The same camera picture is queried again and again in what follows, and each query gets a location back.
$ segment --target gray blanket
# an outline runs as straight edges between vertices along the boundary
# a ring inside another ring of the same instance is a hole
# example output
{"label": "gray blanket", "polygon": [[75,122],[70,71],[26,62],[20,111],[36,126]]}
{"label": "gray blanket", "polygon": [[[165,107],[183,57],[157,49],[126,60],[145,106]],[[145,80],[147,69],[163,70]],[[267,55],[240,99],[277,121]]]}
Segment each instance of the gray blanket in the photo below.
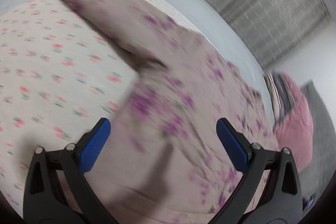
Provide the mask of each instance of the gray blanket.
{"label": "gray blanket", "polygon": [[303,198],[316,195],[314,204],[327,187],[336,169],[336,135],[327,108],[317,93],[313,82],[302,89],[307,98],[314,123],[313,158],[300,174]]}

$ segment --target pillow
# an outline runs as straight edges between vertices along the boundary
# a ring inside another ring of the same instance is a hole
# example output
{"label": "pillow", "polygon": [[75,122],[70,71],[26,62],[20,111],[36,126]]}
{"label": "pillow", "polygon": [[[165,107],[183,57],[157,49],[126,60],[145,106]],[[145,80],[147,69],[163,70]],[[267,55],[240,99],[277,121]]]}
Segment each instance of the pillow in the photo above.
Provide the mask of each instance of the pillow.
{"label": "pillow", "polygon": [[295,160],[298,172],[307,167],[313,154],[313,120],[308,103],[300,88],[286,74],[281,73],[293,95],[295,107],[274,126],[273,133],[279,148],[288,147]]}
{"label": "pillow", "polygon": [[333,176],[336,169],[336,134],[329,112],[317,93],[313,82],[302,89],[314,123],[313,158],[299,174],[302,197],[315,195],[315,204]]}

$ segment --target crumpled fabric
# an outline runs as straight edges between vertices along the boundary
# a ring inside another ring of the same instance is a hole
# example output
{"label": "crumpled fabric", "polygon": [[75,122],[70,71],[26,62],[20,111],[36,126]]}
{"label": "crumpled fabric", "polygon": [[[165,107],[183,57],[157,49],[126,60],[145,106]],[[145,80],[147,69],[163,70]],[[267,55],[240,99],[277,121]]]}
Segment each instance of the crumpled fabric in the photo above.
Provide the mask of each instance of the crumpled fabric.
{"label": "crumpled fabric", "polygon": [[278,149],[260,94],[203,35],[145,0],[63,1],[130,52],[139,72],[85,175],[93,191],[120,224],[208,223],[241,178],[216,135],[217,120]]}

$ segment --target metal screw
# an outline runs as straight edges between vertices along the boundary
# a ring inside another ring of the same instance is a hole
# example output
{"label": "metal screw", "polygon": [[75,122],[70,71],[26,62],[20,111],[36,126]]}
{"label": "metal screw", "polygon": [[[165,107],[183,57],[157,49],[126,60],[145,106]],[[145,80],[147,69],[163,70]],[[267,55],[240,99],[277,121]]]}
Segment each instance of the metal screw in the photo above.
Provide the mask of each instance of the metal screw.
{"label": "metal screw", "polygon": [[285,147],[285,148],[283,149],[283,151],[284,151],[285,154],[287,154],[287,155],[289,155],[289,154],[291,153],[291,150],[290,150],[289,148],[287,148],[287,147]]}
{"label": "metal screw", "polygon": [[69,143],[65,148],[66,148],[66,150],[71,151],[71,150],[74,150],[75,147],[76,147],[76,145],[74,143]]}
{"label": "metal screw", "polygon": [[252,147],[256,150],[260,150],[261,149],[261,144],[260,143],[252,143]]}
{"label": "metal screw", "polygon": [[38,147],[38,148],[36,148],[36,150],[35,150],[35,153],[36,154],[41,154],[43,152],[43,148],[42,147]]}

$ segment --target folded blanket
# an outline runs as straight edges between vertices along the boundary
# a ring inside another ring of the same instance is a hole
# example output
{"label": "folded blanket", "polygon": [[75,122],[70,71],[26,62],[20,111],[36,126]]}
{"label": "folded blanket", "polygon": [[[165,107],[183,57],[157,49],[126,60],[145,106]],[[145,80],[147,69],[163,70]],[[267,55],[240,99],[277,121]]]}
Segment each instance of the folded blanket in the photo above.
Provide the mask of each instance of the folded blanket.
{"label": "folded blanket", "polygon": [[294,98],[293,98],[293,95],[292,95],[292,92],[286,82],[286,79],[283,77],[283,75],[279,75],[282,83],[283,83],[283,86],[286,90],[286,94],[287,94],[287,97],[288,97],[288,100],[289,100],[289,104],[290,104],[290,109],[293,109],[293,107],[295,107],[295,101],[294,101]]}
{"label": "folded blanket", "polygon": [[272,75],[267,72],[264,76],[266,85],[268,87],[269,95],[271,97],[272,101],[272,108],[273,108],[273,114],[274,114],[274,121],[275,124],[277,124],[280,121],[281,112],[282,112],[282,106],[279,98],[279,94],[277,91],[277,87],[274,84]]}
{"label": "folded blanket", "polygon": [[272,76],[273,76],[275,86],[277,87],[279,97],[283,101],[283,108],[284,108],[284,111],[285,111],[285,114],[286,114],[287,112],[289,112],[292,109],[292,107],[291,107],[291,102],[290,102],[288,94],[286,92],[283,80],[282,80],[281,76],[279,75],[279,73],[277,73],[275,71],[272,73]]}
{"label": "folded blanket", "polygon": [[217,138],[217,119],[278,149],[260,94],[203,35],[145,0],[63,1],[139,67],[140,80],[85,175],[90,186],[121,224],[208,223],[241,178]]}

